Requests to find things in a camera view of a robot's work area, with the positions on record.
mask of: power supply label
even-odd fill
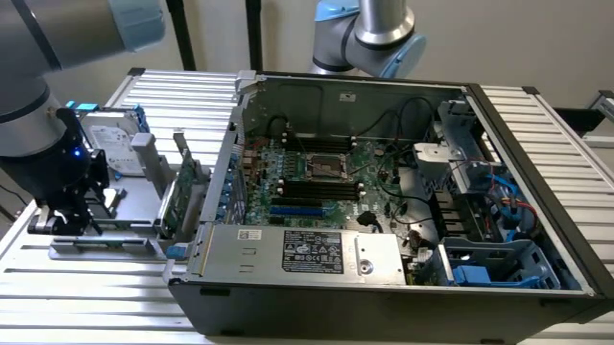
[[[284,252],[286,272],[344,274],[344,244],[338,232],[285,231]]]

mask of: robotic arm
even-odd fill
[[[0,1],[0,168],[43,209],[31,232],[83,232],[87,194],[105,202],[109,184],[105,153],[87,151],[78,118],[59,109],[43,75],[164,36],[158,0]]]
[[[321,0],[312,73],[405,78],[426,47],[408,0]]]

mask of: motherboard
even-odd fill
[[[248,142],[246,225],[365,231],[357,219],[372,212],[384,231],[396,233],[392,209],[400,200],[381,189],[401,193],[394,163],[385,162],[394,150],[388,142],[265,137]]]

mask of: green circuit board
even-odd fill
[[[246,225],[289,226],[326,229],[365,230],[357,223],[357,217],[372,211],[377,214],[381,223],[386,227],[385,206],[389,202],[397,203],[378,187],[378,168],[382,163],[382,155],[386,144],[380,142],[360,142],[358,146],[346,154],[321,154],[318,152],[286,151],[276,140],[262,144],[262,138],[250,138],[246,153],[252,156],[250,173],[248,174],[248,211]],[[321,160],[345,160],[345,177],[333,176],[324,170],[317,170],[310,162]],[[393,162],[389,162],[382,171],[392,174]],[[284,224],[270,224],[272,200],[280,198],[278,180],[285,178],[290,181],[318,181],[341,183],[364,183],[365,196],[358,201],[322,200],[325,210],[324,217],[285,216]],[[386,189],[393,193],[401,193],[398,184],[385,183]]]

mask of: white wall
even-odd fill
[[[46,79],[61,102],[107,103],[133,67],[182,70],[176,30],[166,10],[166,36],[161,43],[138,53],[123,53],[95,63],[50,74]]]
[[[245,0],[192,2],[204,19],[193,36],[204,41],[201,65],[245,68]],[[308,71],[316,4],[264,0],[265,69]],[[584,106],[599,89],[614,88],[614,1],[412,0],[412,8],[429,37],[412,78],[537,86],[557,106]]]

